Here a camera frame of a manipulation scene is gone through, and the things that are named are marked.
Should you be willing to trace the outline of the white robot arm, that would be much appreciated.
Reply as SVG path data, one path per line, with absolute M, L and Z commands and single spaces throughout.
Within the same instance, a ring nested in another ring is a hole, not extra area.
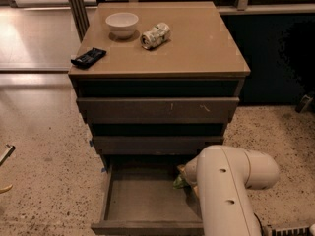
M 205 147 L 178 167 L 199 199 L 205 236 L 261 236 L 248 190 L 266 190 L 280 178 L 275 160 L 264 152 Z

